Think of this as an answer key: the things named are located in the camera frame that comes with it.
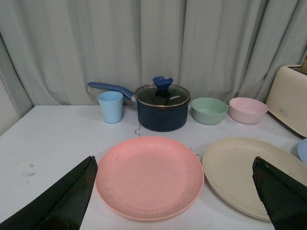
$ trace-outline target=lid rim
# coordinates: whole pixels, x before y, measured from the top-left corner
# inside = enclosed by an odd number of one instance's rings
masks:
[[[183,88],[183,87],[181,87],[181,86],[172,84],[171,86],[176,86],[176,87],[178,87],[178,88],[181,88],[181,89],[183,89],[183,90],[187,93],[187,96],[188,96],[188,97],[187,97],[187,99],[186,99],[185,101],[183,101],[183,102],[181,102],[181,103],[178,103],[178,104],[173,104],[173,105],[155,105],[155,104],[149,104],[149,103],[146,103],[146,102],[141,101],[141,100],[138,98],[138,95],[137,95],[138,91],[139,91],[140,89],[142,89],[142,88],[151,87],[151,86],[153,86],[153,88],[158,89],[158,88],[156,87],[155,84],[148,84],[148,85],[143,85],[143,86],[139,87],[139,88],[135,91],[134,96],[135,96],[135,99],[136,99],[137,102],[140,102],[141,104],[147,105],[147,106],[149,106],[149,107],[155,107],[155,108],[173,108],[173,107],[181,106],[181,105],[183,105],[183,104],[185,104],[185,103],[187,103],[187,102],[189,102],[189,101],[191,100],[191,95],[190,95],[190,93],[189,93],[188,90],[186,90],[185,88]]]

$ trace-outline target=blue lid knob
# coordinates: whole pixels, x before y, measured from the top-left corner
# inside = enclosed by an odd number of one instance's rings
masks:
[[[153,78],[153,81],[159,90],[165,91],[173,83],[173,79],[165,79],[163,76]]]

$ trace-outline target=saucepan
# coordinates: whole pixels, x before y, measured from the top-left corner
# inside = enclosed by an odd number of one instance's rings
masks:
[[[139,123],[152,131],[169,132],[181,128],[187,121],[188,90],[173,85],[173,79],[155,77],[154,84],[141,86],[132,92],[122,86],[90,82],[88,86],[121,92],[130,101],[137,102]]]

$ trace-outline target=table surface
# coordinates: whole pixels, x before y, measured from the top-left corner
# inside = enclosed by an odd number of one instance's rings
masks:
[[[123,119],[104,122],[98,105],[40,105],[34,107],[0,137],[0,222],[29,204],[88,156],[97,162],[113,146],[138,136],[161,136],[189,147],[201,160],[215,141],[250,137],[269,142],[297,157],[301,138],[269,114],[255,125],[233,120],[229,114],[213,126],[196,122],[190,113],[186,124],[172,132],[154,132],[140,126],[135,105],[124,106]],[[206,182],[200,196],[184,212],[158,222],[137,222],[113,212],[94,186],[82,230],[274,230],[270,222],[237,211]]]

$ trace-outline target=light blue cup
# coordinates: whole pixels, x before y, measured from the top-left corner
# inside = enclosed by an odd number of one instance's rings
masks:
[[[123,117],[123,94],[120,92],[108,91],[98,96],[102,115],[105,122],[117,123]]]

